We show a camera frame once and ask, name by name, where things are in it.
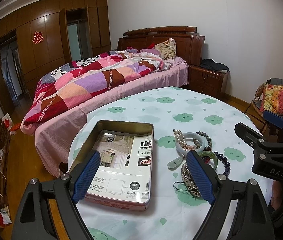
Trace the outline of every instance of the green bangle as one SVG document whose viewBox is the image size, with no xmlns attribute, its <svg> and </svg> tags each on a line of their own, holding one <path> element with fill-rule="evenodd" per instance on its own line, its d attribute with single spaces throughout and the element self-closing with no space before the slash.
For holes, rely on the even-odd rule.
<svg viewBox="0 0 283 240">
<path fill-rule="evenodd" d="M 217 169 L 218 158 L 215 155 L 215 153 L 213 153 L 211 151 L 203 151 L 203 152 L 199 152 L 198 155 L 199 155 L 200 158 L 202 158 L 202 157 L 211 158 L 214 161 L 214 166 L 213 166 L 214 171 Z"/>
</svg>

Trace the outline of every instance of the wooden nightstand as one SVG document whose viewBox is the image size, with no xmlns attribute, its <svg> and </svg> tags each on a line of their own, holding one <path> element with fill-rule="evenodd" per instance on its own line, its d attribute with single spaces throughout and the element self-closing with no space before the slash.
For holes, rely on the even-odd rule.
<svg viewBox="0 0 283 240">
<path fill-rule="evenodd" d="M 220 73 L 190 65 L 188 89 L 222 99 L 225 93 L 229 72 Z"/>
</svg>

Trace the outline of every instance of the open tin box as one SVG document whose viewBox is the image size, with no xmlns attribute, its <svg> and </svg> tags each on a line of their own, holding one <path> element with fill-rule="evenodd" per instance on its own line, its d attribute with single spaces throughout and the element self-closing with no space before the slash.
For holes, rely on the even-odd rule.
<svg viewBox="0 0 283 240">
<path fill-rule="evenodd" d="M 154 127 L 150 123 L 100 120 L 69 172 L 87 153 L 100 153 L 100 166 L 85 199 L 106 206 L 144 211 L 151 196 Z"/>
</svg>

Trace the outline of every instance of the tablecloth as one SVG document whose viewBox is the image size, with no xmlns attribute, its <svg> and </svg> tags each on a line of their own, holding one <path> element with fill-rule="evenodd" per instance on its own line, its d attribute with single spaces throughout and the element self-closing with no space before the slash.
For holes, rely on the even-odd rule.
<svg viewBox="0 0 283 240">
<path fill-rule="evenodd" d="M 151 200 L 146 211 L 136 212 L 93 204 L 82 200 L 78 211 L 98 240 L 192 239 L 202 224 L 210 205 L 187 191 L 173 188 L 181 179 L 181 166 L 168 170 L 167 163 L 178 157 L 173 143 L 173 129 L 182 132 L 202 131 L 209 135 L 213 151 L 229 160 L 229 179 L 258 181 L 266 202 L 271 198 L 272 180 L 253 174 L 253 149 L 235 135 L 234 127 L 242 122 L 257 130 L 252 121 L 234 107 L 218 99 L 177 87 L 145 91 L 102 106 L 87 116 L 87 124 L 75 137 L 68 167 L 99 120 L 148 122 L 154 125 Z M 216 172 L 224 172 L 219 161 Z M 237 201 L 232 201 L 218 239 L 226 239 Z"/>
</svg>

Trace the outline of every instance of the black cord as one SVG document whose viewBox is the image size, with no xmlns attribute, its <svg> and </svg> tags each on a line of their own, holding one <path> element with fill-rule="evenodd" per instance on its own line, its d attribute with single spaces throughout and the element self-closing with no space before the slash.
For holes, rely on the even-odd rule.
<svg viewBox="0 0 283 240">
<path fill-rule="evenodd" d="M 187 192 L 189 192 L 187 189 L 176 188 L 176 187 L 175 187 L 175 184 L 176 184 L 176 183 L 180 183 L 180 184 L 186 185 L 185 182 L 176 181 L 176 182 L 173 184 L 173 187 L 174 187 L 175 190 L 180 190 L 180 191 L 187 191 Z"/>
</svg>

